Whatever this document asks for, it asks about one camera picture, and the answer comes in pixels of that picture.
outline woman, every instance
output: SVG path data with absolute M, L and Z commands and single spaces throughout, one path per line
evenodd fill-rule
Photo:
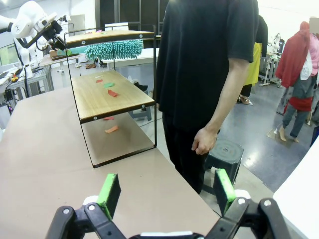
M 282 79 L 284 87 L 287 89 L 294 87 L 292 97 L 286 106 L 283 125 L 279 130 L 282 141 L 286 141 L 285 128 L 297 111 L 290 135 L 295 142 L 299 142 L 297 136 L 309 112 L 311 112 L 313 89 L 319 79 L 318 70 L 319 41 L 314 34 L 310 34 L 309 23 L 302 22 L 300 31 L 287 41 L 276 71 L 276 76 Z

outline black t-shirt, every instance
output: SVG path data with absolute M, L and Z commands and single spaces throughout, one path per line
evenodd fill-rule
M 157 65 L 159 110 L 177 128 L 203 128 L 216 109 L 228 58 L 253 62 L 256 0 L 170 0 Z

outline black stool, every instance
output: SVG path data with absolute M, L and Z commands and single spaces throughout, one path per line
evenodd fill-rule
M 223 168 L 226 170 L 231 183 L 234 185 L 244 149 L 239 144 L 218 138 L 215 147 L 209 152 L 205 168 Z M 214 194 L 213 188 L 203 185 L 203 190 Z

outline white robotic arm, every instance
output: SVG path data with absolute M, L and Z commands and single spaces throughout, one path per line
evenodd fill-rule
M 22 62 L 26 67 L 28 78 L 33 75 L 29 65 L 29 53 L 31 56 L 36 54 L 35 43 L 40 37 L 43 36 L 52 49 L 65 49 L 64 41 L 58 34 L 62 31 L 61 22 L 68 19 L 63 16 L 55 20 L 56 16 L 56 13 L 47 15 L 42 7 L 34 1 L 23 4 L 16 19 L 0 15 L 0 33 L 7 31 L 13 35 Z

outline man's hand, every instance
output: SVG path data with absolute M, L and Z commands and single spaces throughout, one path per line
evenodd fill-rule
M 217 131 L 202 128 L 195 136 L 191 150 L 195 150 L 197 154 L 203 155 L 213 149 L 217 140 Z

